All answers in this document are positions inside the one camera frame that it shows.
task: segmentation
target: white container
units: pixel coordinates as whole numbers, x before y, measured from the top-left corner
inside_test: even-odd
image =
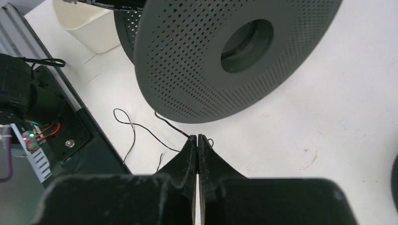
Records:
[[[84,3],[53,0],[61,26],[94,53],[120,45],[113,11]]]

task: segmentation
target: screw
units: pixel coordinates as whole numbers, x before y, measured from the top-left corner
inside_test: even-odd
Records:
[[[75,141],[73,141],[73,140],[66,141],[65,145],[68,148],[72,148],[73,146],[75,146]]]

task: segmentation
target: white table surface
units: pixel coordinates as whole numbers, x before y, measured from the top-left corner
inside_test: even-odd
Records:
[[[345,0],[330,29],[304,64],[260,102],[228,118],[174,123],[214,139],[215,151],[247,177],[323,177],[346,193],[361,225],[398,224],[390,173],[398,153],[398,1]],[[124,157],[131,128],[116,107],[172,148],[185,137],[157,120],[142,97],[123,49],[95,55],[64,31],[51,1],[26,19],[55,58],[96,121]],[[137,128],[126,160],[134,173],[154,173],[171,152]]]

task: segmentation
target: perforated speaker grille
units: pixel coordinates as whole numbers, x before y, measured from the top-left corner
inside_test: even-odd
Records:
[[[114,11],[117,35],[119,36],[123,50],[134,63],[134,44],[138,31],[141,11]]]
[[[140,89],[154,110],[178,122],[209,122],[249,107],[286,80],[319,42],[339,5],[339,0],[149,0],[137,34],[125,22],[134,54],[121,41],[132,61],[134,56]],[[225,44],[253,21],[259,21],[259,42],[246,55],[224,60],[226,70]],[[264,35],[272,38],[262,40]]]

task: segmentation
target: black motor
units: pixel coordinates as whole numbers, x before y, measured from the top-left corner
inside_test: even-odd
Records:
[[[0,53],[0,124],[25,120],[47,124],[61,113],[65,100],[34,83],[33,65],[25,61],[29,60]]]

